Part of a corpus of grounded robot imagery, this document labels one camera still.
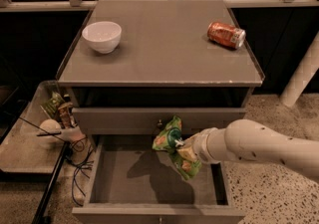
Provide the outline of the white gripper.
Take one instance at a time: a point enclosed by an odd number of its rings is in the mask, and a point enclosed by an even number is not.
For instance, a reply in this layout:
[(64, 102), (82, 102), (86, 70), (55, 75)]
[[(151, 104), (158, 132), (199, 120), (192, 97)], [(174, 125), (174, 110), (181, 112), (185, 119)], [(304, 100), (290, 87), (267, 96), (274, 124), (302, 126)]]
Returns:
[(194, 137), (190, 137), (179, 146), (178, 154), (191, 162), (199, 159), (204, 164), (217, 164), (227, 160), (227, 148), (224, 141), (225, 129), (208, 128)]

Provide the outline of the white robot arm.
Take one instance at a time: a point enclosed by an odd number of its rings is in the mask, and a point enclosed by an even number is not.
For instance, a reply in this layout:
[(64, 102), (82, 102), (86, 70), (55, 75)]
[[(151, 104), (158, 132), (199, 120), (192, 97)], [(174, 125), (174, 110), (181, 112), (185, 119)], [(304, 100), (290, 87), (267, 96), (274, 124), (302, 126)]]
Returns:
[(319, 182), (319, 142), (291, 137), (249, 119), (227, 128), (208, 128), (186, 139), (177, 152), (204, 164), (221, 161), (270, 162)]

